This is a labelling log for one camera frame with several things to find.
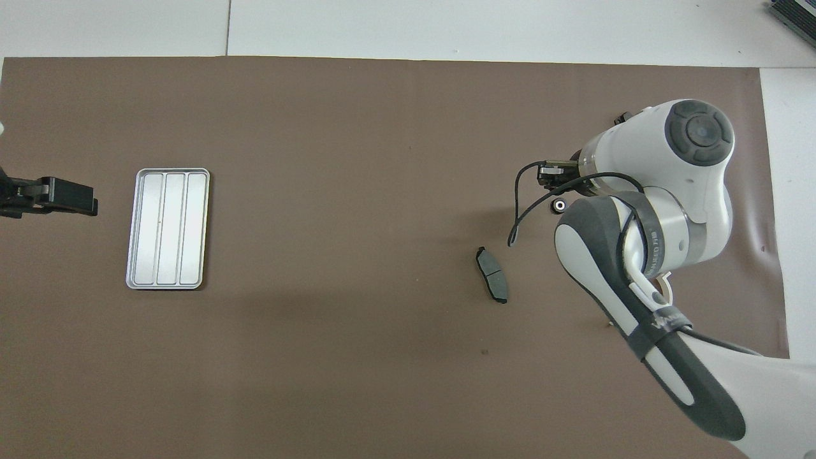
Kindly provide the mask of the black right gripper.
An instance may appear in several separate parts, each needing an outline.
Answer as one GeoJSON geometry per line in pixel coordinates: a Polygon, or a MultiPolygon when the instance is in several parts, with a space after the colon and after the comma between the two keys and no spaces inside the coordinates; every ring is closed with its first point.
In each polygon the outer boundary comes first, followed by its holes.
{"type": "Polygon", "coordinates": [[[574,165],[568,166],[566,169],[559,164],[551,161],[542,161],[538,165],[538,183],[548,191],[553,191],[557,187],[568,183],[569,181],[579,179],[581,176],[579,170],[579,160],[582,151],[578,150],[569,158],[574,162],[574,165]]]}

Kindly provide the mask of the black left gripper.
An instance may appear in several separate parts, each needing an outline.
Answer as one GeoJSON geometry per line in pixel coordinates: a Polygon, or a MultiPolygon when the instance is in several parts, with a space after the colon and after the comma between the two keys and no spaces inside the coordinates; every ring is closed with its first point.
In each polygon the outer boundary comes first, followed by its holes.
{"type": "Polygon", "coordinates": [[[98,200],[90,186],[57,177],[17,179],[1,168],[1,217],[21,219],[24,213],[43,214],[41,207],[50,212],[98,215],[98,200]],[[38,195],[40,207],[36,206],[38,195]]]}

